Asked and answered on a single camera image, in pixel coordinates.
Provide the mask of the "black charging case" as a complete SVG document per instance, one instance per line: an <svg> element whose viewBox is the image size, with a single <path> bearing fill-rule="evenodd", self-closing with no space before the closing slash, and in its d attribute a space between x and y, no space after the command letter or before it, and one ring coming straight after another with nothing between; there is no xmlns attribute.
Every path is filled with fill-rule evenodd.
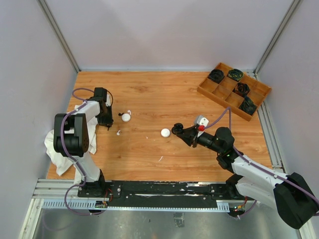
<svg viewBox="0 0 319 239"><path fill-rule="evenodd" d="M175 123L174 126L171 129L171 132L174 135L183 134L184 128L182 123Z"/></svg>

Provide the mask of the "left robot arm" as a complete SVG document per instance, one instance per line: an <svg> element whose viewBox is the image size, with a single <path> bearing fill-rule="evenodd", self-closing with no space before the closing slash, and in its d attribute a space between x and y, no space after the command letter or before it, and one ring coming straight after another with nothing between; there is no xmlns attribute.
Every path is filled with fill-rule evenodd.
<svg viewBox="0 0 319 239"><path fill-rule="evenodd" d="M81 175L78 197L102 197L107 191L104 175L89 152L88 122L110 128L113 125L113 95L105 88L95 88L93 96L66 114L54 118L53 148L67 157Z"/></svg>

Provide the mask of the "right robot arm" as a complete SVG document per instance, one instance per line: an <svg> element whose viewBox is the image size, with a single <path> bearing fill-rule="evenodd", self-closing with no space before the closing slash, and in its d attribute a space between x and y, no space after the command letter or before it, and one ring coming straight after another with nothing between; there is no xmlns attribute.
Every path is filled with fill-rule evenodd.
<svg viewBox="0 0 319 239"><path fill-rule="evenodd" d="M231 199L241 195L275 209L290 227L300 229L319 214L319 201L298 173L285 174L271 170L234 147L234 137L227 127L219 127L214 135L203 126L184 128L176 123L172 133L188 146L201 145L217 153L218 164L233 175L226 181L226 194Z"/></svg>

